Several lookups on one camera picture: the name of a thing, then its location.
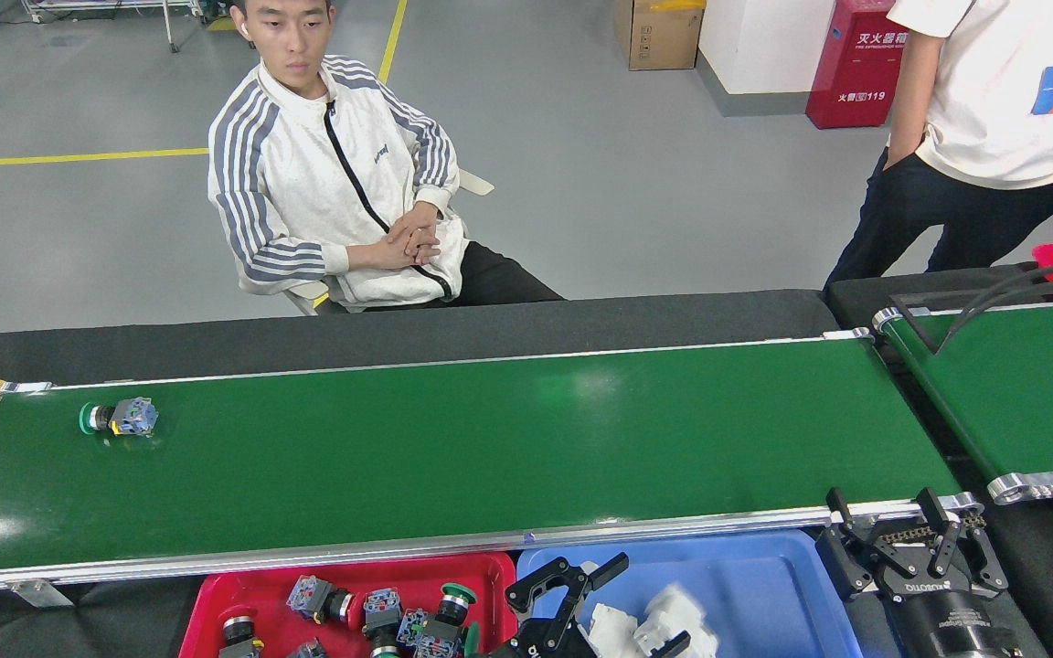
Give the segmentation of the seated person's right hand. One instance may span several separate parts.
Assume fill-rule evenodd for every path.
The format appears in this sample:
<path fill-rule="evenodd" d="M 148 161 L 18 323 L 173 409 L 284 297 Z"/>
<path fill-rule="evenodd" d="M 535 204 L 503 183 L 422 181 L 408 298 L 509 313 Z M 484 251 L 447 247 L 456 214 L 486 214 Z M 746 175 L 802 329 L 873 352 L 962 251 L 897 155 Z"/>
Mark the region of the seated person's right hand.
<path fill-rule="evenodd" d="M 395 271 L 421 266 L 440 253 L 440 241 L 430 230 L 410 230 L 367 245 L 347 246 L 347 268 Z"/>

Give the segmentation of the seated person's left hand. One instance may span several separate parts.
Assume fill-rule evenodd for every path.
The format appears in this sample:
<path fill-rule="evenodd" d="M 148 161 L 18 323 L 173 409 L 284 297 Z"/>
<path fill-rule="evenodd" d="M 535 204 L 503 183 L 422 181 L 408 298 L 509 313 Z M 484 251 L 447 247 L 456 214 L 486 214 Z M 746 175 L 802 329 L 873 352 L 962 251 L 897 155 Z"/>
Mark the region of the seated person's left hand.
<path fill-rule="evenodd" d="M 401 214 L 393 222 L 388 231 L 388 241 L 396 243 L 398 241 L 412 240 L 413 243 L 431 243 L 436 239 L 436 221 L 440 210 L 428 201 L 415 201 L 414 205 L 406 213 Z"/>

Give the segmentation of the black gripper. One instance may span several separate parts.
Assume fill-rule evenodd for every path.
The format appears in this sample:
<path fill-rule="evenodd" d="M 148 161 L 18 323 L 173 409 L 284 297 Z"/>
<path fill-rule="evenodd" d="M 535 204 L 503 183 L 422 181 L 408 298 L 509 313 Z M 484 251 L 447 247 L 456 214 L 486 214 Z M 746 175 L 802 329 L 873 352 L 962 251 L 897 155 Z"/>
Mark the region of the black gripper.
<path fill-rule="evenodd" d="M 590 645 L 587 633 L 577 623 L 580 610 L 591 592 L 618 578 L 628 566 L 630 559 L 622 552 L 591 572 L 572 565 L 567 557 L 553 558 L 547 565 L 529 572 L 505 591 L 509 607 L 521 623 L 521 629 L 494 649 L 490 657 L 596 657 L 596 650 Z M 553 589 L 567 590 L 553 620 L 532 616 L 537 600 Z M 548 637 L 550 630 L 561 630 L 561 633 L 551 638 Z M 653 658 L 677 657 L 690 646 L 690 633 L 681 631 L 655 647 Z"/>
<path fill-rule="evenodd" d="M 916 496 L 931 532 L 931 557 L 912 565 L 887 543 L 868 515 L 854 515 L 839 487 L 828 491 L 827 525 L 816 551 L 840 597 L 877 583 L 891 629 L 907 657 L 1019 657 L 1010 629 L 991 620 L 984 597 L 1010 586 L 978 509 L 945 509 L 932 488 Z"/>

